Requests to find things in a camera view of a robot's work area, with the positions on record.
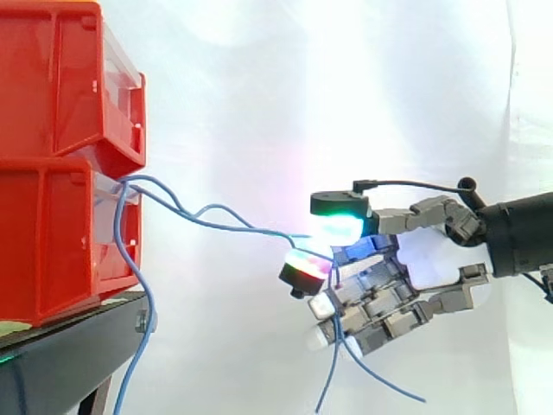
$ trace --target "white wall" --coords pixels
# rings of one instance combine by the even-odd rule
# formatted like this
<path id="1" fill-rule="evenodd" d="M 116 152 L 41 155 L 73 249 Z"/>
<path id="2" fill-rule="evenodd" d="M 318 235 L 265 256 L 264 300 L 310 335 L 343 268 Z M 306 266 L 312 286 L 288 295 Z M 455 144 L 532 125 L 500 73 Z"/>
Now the white wall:
<path id="1" fill-rule="evenodd" d="M 312 191 L 358 178 L 472 175 L 487 200 L 505 194 L 503 1 L 102 4 L 148 76 L 147 171 L 191 209 L 224 202 L 300 232 Z M 402 207 L 426 194 L 373 200 Z M 314 319 L 277 280 L 286 243 L 201 229 L 151 204 L 143 237 L 160 325 L 124 413 L 313 413 L 331 352 L 305 348 Z M 438 317 L 365 362 L 429 403 L 343 361 L 323 413 L 517 413 L 501 284 L 475 312 Z"/>
<path id="2" fill-rule="evenodd" d="M 553 190 L 553 6 L 544 0 L 511 0 L 517 52 L 512 88 L 508 195 Z M 548 413 L 553 387 L 553 312 L 543 294 L 513 279 L 505 297 L 512 378 L 519 413 Z"/>

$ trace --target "red plastic bin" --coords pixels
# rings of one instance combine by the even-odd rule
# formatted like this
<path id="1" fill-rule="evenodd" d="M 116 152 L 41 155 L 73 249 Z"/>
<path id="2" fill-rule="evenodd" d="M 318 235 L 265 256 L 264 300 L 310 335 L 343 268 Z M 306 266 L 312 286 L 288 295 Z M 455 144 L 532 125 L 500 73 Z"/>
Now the red plastic bin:
<path id="1" fill-rule="evenodd" d="M 40 326 L 137 284 L 113 240 L 121 186 L 84 159 L 0 160 L 0 321 Z M 139 263 L 141 200 L 122 235 Z"/>
<path id="2" fill-rule="evenodd" d="M 0 2 L 0 154 L 145 164 L 145 80 L 95 2 Z"/>

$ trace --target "black cable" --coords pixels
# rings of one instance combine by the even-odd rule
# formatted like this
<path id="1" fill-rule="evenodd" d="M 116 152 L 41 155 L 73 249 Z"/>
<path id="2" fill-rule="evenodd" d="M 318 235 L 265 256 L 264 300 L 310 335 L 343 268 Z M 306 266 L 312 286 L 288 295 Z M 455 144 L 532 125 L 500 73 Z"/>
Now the black cable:
<path id="1" fill-rule="evenodd" d="M 438 186 L 436 184 L 412 182 L 409 180 L 358 180 L 353 182 L 353 192 L 363 193 L 365 190 L 370 190 L 378 186 L 411 186 L 415 188 L 429 188 L 432 190 L 439 190 L 441 192 L 470 194 L 474 192 L 474 188 L 448 188 L 445 186 Z"/>
<path id="2" fill-rule="evenodd" d="M 547 292 L 547 289 L 545 288 L 545 285 L 543 285 L 542 283 L 540 283 L 538 280 L 536 280 L 532 275 L 530 275 L 529 273 L 527 272 L 523 272 L 521 274 L 523 277 L 525 277 L 526 279 L 528 279 L 529 281 L 531 281 L 532 283 L 534 283 L 535 285 L 537 285 L 539 287 L 539 289 L 541 291 L 543 291 L 545 294 L 549 294 Z"/>

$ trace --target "white fingertip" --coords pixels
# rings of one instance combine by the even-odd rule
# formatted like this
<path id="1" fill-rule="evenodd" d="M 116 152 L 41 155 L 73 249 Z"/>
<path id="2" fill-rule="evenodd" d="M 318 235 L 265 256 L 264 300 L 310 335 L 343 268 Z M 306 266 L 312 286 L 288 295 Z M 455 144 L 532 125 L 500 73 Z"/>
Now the white fingertip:
<path id="1" fill-rule="evenodd" d="M 344 342 L 347 343 L 347 346 L 349 346 L 350 350 L 353 352 L 355 357 L 358 359 L 361 359 L 363 357 L 363 352 L 361 351 L 361 348 L 359 347 L 359 344 L 357 343 L 357 340 L 352 335 L 346 337 Z M 343 359 L 346 359 L 348 361 L 354 361 L 353 357 L 349 354 L 346 348 L 340 348 L 340 355 Z"/>
<path id="2" fill-rule="evenodd" d="M 324 335 L 319 326 L 313 327 L 306 335 L 308 349 L 312 352 L 322 350 L 328 347 L 327 337 Z"/>
<path id="3" fill-rule="evenodd" d="M 336 312 L 336 308 L 326 292 L 317 294 L 308 301 L 308 304 L 317 320 L 326 320 Z"/>

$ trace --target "led light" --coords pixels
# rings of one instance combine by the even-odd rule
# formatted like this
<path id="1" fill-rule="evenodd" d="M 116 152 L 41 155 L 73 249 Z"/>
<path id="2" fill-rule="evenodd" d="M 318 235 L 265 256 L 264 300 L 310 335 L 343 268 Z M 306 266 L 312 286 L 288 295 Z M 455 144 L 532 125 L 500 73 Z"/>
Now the led light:
<path id="1" fill-rule="evenodd" d="M 293 249 L 286 255 L 286 263 L 298 271 L 304 272 L 311 277 L 326 280 L 332 269 L 332 262 L 316 257 L 306 252 Z"/>
<path id="2" fill-rule="evenodd" d="M 7 356 L 0 357 L 0 365 L 13 361 L 16 357 L 13 354 L 8 354 Z"/>
<path id="3" fill-rule="evenodd" d="M 350 246 L 361 239 L 364 221 L 350 214 L 313 215 L 314 236 L 330 246 Z"/>

